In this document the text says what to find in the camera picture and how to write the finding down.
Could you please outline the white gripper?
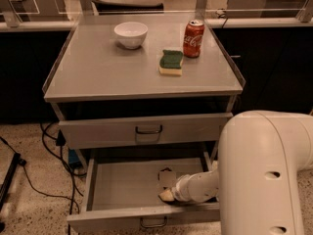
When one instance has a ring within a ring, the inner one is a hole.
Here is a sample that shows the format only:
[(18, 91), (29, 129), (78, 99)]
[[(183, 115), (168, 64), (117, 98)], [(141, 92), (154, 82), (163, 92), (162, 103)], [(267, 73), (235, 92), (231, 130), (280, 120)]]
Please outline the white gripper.
[(158, 174), (158, 180), (164, 190), (158, 195), (159, 198), (164, 202), (174, 202), (175, 200), (179, 202), (193, 201), (194, 198), (189, 192), (190, 178), (191, 176), (186, 174), (176, 180), (175, 171), (161, 171)]

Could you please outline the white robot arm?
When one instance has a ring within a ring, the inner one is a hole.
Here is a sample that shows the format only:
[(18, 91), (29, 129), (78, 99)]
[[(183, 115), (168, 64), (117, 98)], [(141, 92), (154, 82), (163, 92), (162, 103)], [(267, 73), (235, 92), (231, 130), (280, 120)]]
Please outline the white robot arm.
[(222, 235), (304, 235), (297, 173), (313, 165), (313, 117), (248, 111), (218, 144), (218, 169), (186, 174), (159, 194), (170, 203), (217, 197)]

